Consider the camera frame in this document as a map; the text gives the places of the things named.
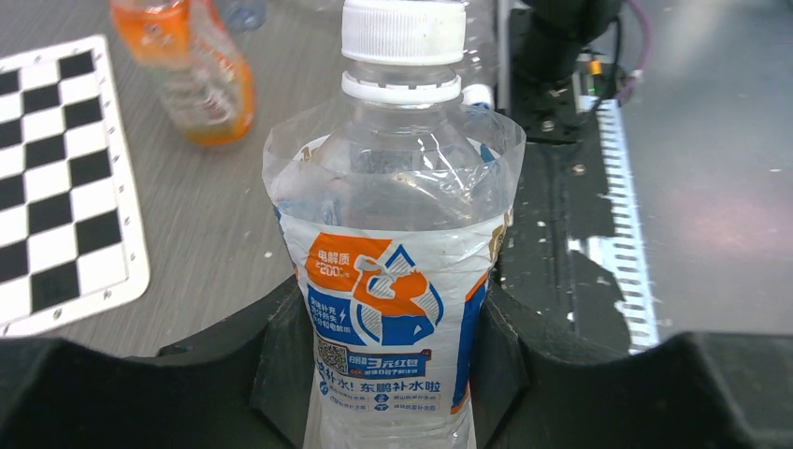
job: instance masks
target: plastic water bottle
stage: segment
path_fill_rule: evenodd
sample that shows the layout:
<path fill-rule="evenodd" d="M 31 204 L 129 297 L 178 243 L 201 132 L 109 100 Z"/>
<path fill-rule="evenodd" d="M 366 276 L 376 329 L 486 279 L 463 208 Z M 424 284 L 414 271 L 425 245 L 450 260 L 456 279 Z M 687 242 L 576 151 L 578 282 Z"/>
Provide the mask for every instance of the plastic water bottle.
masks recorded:
<path fill-rule="evenodd" d="M 466 7 L 466 43 L 463 60 L 454 65 L 462 78 L 463 103 L 493 109 L 493 87 L 498 73 L 496 3 L 494 0 L 463 0 Z"/>
<path fill-rule="evenodd" d="M 255 30 L 267 17 L 267 0 L 215 0 L 215 6 L 233 32 Z"/>
<path fill-rule="evenodd" d="M 526 135 L 460 105 L 464 35 L 458 2 L 347 0 L 342 95 L 267 139 L 323 449 L 467 447 L 473 333 Z"/>
<path fill-rule="evenodd" d="M 220 145 L 253 122 L 253 78 L 211 0 L 109 0 L 119 36 L 185 138 Z"/>

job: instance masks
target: orange bottle label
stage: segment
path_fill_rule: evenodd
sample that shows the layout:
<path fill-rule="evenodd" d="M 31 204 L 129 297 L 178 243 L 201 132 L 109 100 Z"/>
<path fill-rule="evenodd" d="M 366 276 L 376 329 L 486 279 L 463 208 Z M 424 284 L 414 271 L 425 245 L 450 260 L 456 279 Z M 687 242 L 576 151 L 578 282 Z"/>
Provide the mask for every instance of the orange bottle label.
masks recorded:
<path fill-rule="evenodd" d="M 111 2 L 110 14 L 119 35 L 142 65 L 174 65 L 190 61 L 188 2 L 172 7 L 125 9 Z"/>

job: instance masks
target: white bottle cap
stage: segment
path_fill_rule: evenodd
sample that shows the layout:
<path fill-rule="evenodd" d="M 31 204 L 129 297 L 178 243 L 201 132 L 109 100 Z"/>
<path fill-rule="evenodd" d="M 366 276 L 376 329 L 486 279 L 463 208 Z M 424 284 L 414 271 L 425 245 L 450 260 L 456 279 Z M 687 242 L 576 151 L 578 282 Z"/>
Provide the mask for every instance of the white bottle cap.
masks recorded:
<path fill-rule="evenodd" d="M 341 54 L 382 65 L 448 65 L 463 59 L 462 2 L 346 0 Z"/>
<path fill-rule="evenodd" d="M 493 110 L 493 88 L 487 84 L 471 84 L 463 89 L 463 104 Z"/>

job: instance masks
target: black square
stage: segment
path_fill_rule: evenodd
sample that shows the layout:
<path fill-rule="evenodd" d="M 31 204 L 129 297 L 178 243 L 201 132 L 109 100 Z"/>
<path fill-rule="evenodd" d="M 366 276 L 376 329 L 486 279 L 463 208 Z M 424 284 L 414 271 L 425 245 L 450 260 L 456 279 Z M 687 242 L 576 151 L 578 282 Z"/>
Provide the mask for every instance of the black square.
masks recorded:
<path fill-rule="evenodd" d="M 92 152 L 69 161 L 69 172 L 72 175 L 72 187 L 110 177 L 110 160 L 108 150 Z"/>
<path fill-rule="evenodd" d="M 66 129 L 101 121 L 102 108 L 99 106 L 99 97 L 64 106 L 64 117 Z"/>
<path fill-rule="evenodd" d="M 58 61 L 61 79 L 78 77 L 94 71 L 94 56 L 90 51 L 75 54 Z"/>
<path fill-rule="evenodd" d="M 116 210 L 78 222 L 75 224 L 75 230 L 78 255 L 85 255 L 122 241 L 119 214 Z"/>
<path fill-rule="evenodd" d="M 39 87 L 22 93 L 22 110 L 25 114 L 38 110 L 54 108 L 61 104 L 61 93 L 58 85 Z"/>
<path fill-rule="evenodd" d="M 72 203 L 69 193 L 42 199 L 27 206 L 27 227 L 31 235 L 71 221 Z"/>
<path fill-rule="evenodd" d="M 20 204 L 24 204 L 24 180 L 22 179 L 22 174 L 0 180 L 0 210 L 13 208 Z"/>
<path fill-rule="evenodd" d="M 20 90 L 20 71 L 0 73 L 0 95 L 13 94 Z"/>
<path fill-rule="evenodd" d="M 79 297 L 77 263 L 72 261 L 30 277 L 33 312 Z"/>
<path fill-rule="evenodd" d="M 25 144 L 25 168 L 40 167 L 66 158 L 64 135 Z"/>
<path fill-rule="evenodd" d="M 27 241 L 0 248 L 0 282 L 27 274 Z"/>
<path fill-rule="evenodd" d="M 0 123 L 0 148 L 12 147 L 22 143 L 22 121 Z"/>

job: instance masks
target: white square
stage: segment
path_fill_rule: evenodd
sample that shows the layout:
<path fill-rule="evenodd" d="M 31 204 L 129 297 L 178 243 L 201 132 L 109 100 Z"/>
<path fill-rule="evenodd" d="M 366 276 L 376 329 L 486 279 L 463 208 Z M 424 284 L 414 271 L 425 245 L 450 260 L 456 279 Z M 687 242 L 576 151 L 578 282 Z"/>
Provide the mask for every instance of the white square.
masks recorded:
<path fill-rule="evenodd" d="M 66 157 L 74 159 L 108 147 L 105 124 L 102 122 L 72 128 L 65 134 Z"/>
<path fill-rule="evenodd" d="M 42 61 L 26 65 L 20 70 L 20 87 L 29 91 L 38 87 L 55 84 L 61 78 L 55 61 Z"/>
<path fill-rule="evenodd" d="M 61 91 L 61 103 L 64 105 L 99 96 L 99 85 L 93 73 L 63 80 L 58 85 L 58 89 Z"/>
<path fill-rule="evenodd" d="M 56 227 L 27 240 L 30 272 L 38 273 L 77 258 L 77 238 L 72 224 Z"/>
<path fill-rule="evenodd" d="M 30 280 L 27 277 L 0 283 L 0 323 L 30 315 Z"/>
<path fill-rule="evenodd" d="M 91 182 L 72 189 L 72 216 L 76 222 L 114 210 L 116 187 L 112 179 Z"/>
<path fill-rule="evenodd" d="M 22 139 L 26 142 L 62 134 L 64 130 L 61 108 L 44 109 L 22 116 Z"/>
<path fill-rule="evenodd" d="M 0 247 L 8 246 L 27 237 L 27 207 L 0 210 Z"/>
<path fill-rule="evenodd" d="M 19 92 L 0 95 L 0 123 L 17 120 L 22 116 L 22 95 Z"/>
<path fill-rule="evenodd" d="M 22 145 L 0 150 L 0 180 L 19 175 L 24 171 L 24 148 Z"/>
<path fill-rule="evenodd" d="M 126 279 L 121 243 L 85 254 L 77 259 L 79 290 L 87 295 Z"/>
<path fill-rule="evenodd" d="M 71 187 L 71 176 L 66 161 L 31 168 L 22 176 L 28 203 L 62 194 Z"/>

